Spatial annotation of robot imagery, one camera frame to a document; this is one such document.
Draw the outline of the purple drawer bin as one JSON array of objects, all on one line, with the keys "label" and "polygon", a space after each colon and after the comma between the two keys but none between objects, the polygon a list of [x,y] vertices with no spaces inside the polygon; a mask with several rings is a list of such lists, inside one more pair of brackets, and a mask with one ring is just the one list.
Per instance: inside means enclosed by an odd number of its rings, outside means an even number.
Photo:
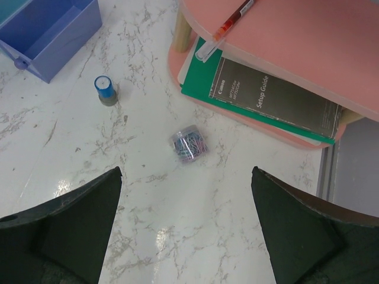
[{"label": "purple drawer bin", "polygon": [[29,1],[1,25],[1,52],[50,83],[101,26],[98,1]]}]

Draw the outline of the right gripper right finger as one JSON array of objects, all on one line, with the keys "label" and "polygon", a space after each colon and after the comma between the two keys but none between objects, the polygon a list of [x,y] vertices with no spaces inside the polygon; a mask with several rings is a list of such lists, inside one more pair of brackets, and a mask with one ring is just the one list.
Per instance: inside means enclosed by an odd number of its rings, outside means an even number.
[{"label": "right gripper right finger", "polygon": [[294,188],[259,167],[252,195],[277,283],[378,283],[378,218]]}]

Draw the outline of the clear paperclip box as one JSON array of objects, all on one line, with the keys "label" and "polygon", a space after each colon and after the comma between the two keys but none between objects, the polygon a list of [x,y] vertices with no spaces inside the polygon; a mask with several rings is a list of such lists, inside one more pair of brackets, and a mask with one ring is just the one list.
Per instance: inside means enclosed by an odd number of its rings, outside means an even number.
[{"label": "clear paperclip box", "polygon": [[196,125],[190,125],[173,134],[170,142],[182,163],[194,162],[209,151],[205,138]]}]

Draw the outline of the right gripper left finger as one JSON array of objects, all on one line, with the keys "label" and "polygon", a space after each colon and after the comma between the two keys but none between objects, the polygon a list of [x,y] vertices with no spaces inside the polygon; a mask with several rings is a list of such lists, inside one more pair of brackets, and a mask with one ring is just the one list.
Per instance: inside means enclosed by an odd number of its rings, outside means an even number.
[{"label": "right gripper left finger", "polygon": [[115,167],[1,218],[1,283],[98,283],[121,193]]}]

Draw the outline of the blue cap stamp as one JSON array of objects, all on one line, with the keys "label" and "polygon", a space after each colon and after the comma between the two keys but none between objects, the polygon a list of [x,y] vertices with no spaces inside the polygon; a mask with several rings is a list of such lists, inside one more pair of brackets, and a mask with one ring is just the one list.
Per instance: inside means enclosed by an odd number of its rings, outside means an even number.
[{"label": "blue cap stamp", "polygon": [[107,76],[99,76],[94,81],[95,89],[101,103],[105,106],[113,106],[117,102],[117,93],[113,87],[112,81]]}]

